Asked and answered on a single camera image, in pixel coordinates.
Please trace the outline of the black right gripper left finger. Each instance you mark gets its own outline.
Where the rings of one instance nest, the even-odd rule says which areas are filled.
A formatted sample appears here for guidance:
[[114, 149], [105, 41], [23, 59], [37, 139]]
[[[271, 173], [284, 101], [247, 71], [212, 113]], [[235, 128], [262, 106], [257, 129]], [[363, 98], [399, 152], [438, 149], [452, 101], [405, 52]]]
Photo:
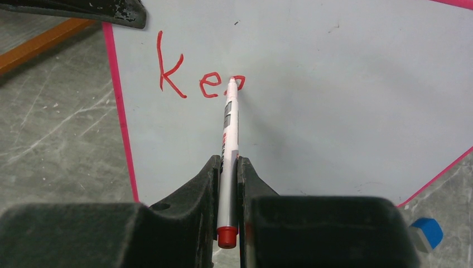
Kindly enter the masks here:
[[1, 216], [2, 267], [212, 267], [220, 157], [159, 202], [26, 203]]

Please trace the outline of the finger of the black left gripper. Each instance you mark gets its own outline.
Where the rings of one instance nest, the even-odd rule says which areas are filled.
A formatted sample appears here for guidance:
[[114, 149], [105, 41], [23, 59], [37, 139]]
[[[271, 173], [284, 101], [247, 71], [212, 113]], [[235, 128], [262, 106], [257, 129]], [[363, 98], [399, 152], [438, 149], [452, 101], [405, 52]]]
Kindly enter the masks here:
[[147, 12], [139, 0], [1, 0], [1, 9], [18, 13], [82, 18], [143, 29]]

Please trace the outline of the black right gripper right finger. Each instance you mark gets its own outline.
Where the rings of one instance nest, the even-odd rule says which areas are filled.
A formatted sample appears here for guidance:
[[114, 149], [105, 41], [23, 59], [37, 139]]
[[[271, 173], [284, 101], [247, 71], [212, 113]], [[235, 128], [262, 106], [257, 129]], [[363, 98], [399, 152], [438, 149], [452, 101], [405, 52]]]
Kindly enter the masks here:
[[237, 166], [241, 267], [420, 267], [398, 208], [364, 196], [279, 195]]

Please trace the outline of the red white marker pen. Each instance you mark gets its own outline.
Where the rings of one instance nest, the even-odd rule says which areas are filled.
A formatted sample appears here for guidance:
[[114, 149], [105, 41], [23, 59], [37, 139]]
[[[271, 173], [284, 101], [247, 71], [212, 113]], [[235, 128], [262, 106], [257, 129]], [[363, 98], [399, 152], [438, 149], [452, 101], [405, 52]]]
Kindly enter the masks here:
[[231, 249], [237, 245], [237, 161], [239, 157], [239, 104], [236, 78], [229, 80], [224, 109], [221, 151], [219, 206], [216, 231], [218, 246]]

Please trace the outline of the pink-framed whiteboard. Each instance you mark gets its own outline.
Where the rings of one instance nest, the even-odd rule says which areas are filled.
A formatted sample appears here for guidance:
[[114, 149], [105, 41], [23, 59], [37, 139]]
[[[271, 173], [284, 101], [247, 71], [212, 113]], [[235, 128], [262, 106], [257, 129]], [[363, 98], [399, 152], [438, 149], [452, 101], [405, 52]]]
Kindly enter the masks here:
[[104, 24], [134, 198], [153, 204], [221, 151], [286, 195], [405, 204], [472, 151], [471, 1], [143, 1]]

